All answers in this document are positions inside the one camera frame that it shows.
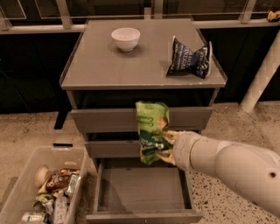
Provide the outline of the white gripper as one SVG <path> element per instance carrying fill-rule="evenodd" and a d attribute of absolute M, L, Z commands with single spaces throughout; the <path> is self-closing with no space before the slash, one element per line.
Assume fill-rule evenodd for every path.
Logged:
<path fill-rule="evenodd" d="M 169 144 L 173 144 L 173 155 L 158 152 L 157 156 L 183 171 L 190 171 L 192 169 L 191 150 L 194 144 L 201 139 L 201 135 L 191 131 L 167 130 L 163 132 L 162 137 Z"/>

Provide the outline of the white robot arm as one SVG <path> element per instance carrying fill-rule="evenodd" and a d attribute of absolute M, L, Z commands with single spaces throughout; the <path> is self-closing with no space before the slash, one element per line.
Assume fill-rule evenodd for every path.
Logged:
<path fill-rule="evenodd" d="M 219 179 L 260 208 L 280 217 L 280 155 L 246 143 L 212 139 L 192 131 L 162 134 L 172 150 L 160 152 L 166 163 Z"/>

